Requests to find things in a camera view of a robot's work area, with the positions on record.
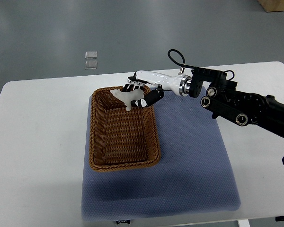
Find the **brown woven basket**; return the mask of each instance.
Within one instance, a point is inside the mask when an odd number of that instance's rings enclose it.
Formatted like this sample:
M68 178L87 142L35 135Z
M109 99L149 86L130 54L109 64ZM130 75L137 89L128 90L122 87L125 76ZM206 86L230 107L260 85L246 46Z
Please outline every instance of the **brown woven basket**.
M100 88L91 100L89 165L97 172L154 166L161 152L153 106L125 110L110 90ZM144 87L144 94L150 92Z

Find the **robotic hand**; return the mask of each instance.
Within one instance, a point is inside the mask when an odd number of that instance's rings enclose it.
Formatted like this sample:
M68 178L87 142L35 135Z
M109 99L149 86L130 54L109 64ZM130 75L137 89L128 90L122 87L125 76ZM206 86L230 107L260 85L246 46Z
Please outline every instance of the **robotic hand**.
M156 72L138 71L132 77L129 77L123 86L123 92L129 92L132 89L142 89L144 84L152 84L156 88L148 93L143 99L131 101L132 106L148 107L153 105L164 97L165 91L173 91L178 96L187 96L185 93L185 84L191 79L190 76L179 73L175 77Z
M176 62L171 52L177 52L183 63ZM237 82L232 81L234 72L219 71L195 66L185 65L183 55L177 50L169 50L169 58L181 66L180 73L171 77L168 75L138 71L129 77L123 87L123 92L131 89L142 89L149 83L156 88L143 99L132 100L132 106L148 107L163 98L164 90L173 91L178 96L197 98L201 92L204 81L210 82L206 96L201 99L201 106L211 111L212 118L221 116L239 126L248 124L258 125L274 134L284 138L284 104L275 100L274 96L266 97L254 93L236 91ZM191 68L192 77L184 74L185 68ZM233 74L231 79L226 79L227 72Z

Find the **white object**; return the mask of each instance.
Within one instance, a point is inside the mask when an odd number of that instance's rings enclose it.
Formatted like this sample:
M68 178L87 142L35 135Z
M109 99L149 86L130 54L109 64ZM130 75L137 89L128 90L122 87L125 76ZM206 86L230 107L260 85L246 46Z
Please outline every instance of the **white object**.
M238 225L239 227L250 227L249 221L247 219L239 220Z
M284 65L280 62L209 68L233 70L238 91L271 94L284 104ZM178 72L158 71L171 76ZM132 75L13 81L4 86L0 95L0 226L87 226L80 203L89 97L98 88L119 86ZM217 122L240 208L135 219L132 227L284 216L284 139L255 125L239 127L221 117ZM113 221L88 224L114 225Z
M136 78L149 82L154 86L162 85L163 90L172 90L177 96L187 96L180 92L179 87L182 87L186 74L175 74L173 76L165 75L151 71L137 71Z
M113 96L120 101L124 102L127 111L130 111L132 109L131 101L144 98L144 92L140 89L129 92L121 92L120 89L115 89L110 90L110 93L112 93Z

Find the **clear plastic piece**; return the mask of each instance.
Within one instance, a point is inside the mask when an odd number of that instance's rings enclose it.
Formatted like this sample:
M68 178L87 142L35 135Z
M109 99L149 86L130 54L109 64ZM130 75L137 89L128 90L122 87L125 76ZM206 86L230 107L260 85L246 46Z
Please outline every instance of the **clear plastic piece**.
M91 61L86 61L85 62L85 69L96 69L98 66L98 61L97 60L91 60Z
M97 51L86 51L85 59L94 59L97 58Z

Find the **gray floor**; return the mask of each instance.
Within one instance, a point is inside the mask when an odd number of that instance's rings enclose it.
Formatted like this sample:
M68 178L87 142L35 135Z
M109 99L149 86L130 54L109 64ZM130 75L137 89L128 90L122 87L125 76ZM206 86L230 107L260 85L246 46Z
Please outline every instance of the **gray floor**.
M13 80L178 68L171 48L195 66L284 63L284 12L257 0L0 0L0 91ZM84 69L90 50L95 70Z

